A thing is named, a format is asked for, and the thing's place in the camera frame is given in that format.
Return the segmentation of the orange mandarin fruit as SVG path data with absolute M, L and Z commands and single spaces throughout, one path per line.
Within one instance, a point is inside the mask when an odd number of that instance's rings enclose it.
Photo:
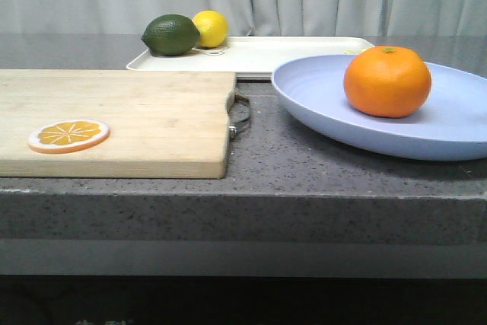
M 401 46 L 372 47 L 345 70 L 343 88 L 349 103 L 371 116 L 401 118 L 427 100 L 432 76 L 421 56 Z

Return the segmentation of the cream rectangular tray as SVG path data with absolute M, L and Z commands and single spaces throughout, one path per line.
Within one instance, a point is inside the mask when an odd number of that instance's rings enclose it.
M 228 37 L 216 48 L 196 47 L 182 56 L 153 56 L 147 49 L 126 68 L 135 71 L 234 72 L 240 80 L 264 81 L 293 59 L 348 55 L 347 49 L 371 48 L 357 37 Z

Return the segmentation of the bamboo cutting board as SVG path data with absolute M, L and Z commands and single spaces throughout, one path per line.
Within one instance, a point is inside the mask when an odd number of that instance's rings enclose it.
M 227 165 L 232 72 L 4 69 L 4 177 L 210 178 Z M 32 151 L 29 135 L 63 120 L 109 126 L 98 145 Z

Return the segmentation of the orange slice toy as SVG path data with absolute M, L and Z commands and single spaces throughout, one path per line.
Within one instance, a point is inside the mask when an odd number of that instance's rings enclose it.
M 27 144 L 43 154 L 65 154 L 93 147 L 105 141 L 110 127 L 92 119 L 69 119 L 43 126 L 33 131 Z

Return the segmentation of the light blue round plate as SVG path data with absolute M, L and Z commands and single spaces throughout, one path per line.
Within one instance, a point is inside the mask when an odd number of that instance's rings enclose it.
M 392 99 L 372 85 L 349 85 L 355 55 L 308 56 L 277 67 L 271 77 L 282 106 L 320 134 L 366 151 L 426 161 L 486 156 L 486 79 L 426 62 L 431 87 L 423 101 L 411 91 Z

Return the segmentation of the green avocado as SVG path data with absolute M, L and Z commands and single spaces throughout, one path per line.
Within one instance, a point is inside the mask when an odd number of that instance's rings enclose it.
M 198 42 L 200 32 L 193 21 L 181 14 L 164 14 L 151 21 L 142 42 L 156 56 L 180 56 Z

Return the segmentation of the yellow lemon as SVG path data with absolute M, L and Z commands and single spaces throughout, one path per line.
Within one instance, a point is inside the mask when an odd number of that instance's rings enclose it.
M 203 48 L 220 46 L 229 31 L 226 17 L 213 10 L 200 11 L 193 17 L 193 23 L 200 33 L 198 45 Z

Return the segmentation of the yellow plastic spoon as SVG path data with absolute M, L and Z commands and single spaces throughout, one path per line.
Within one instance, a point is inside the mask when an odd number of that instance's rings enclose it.
M 347 49 L 343 51 L 345 54 L 349 55 L 358 55 L 360 53 L 363 53 L 364 51 L 368 50 L 369 48 L 360 48 L 360 49 Z

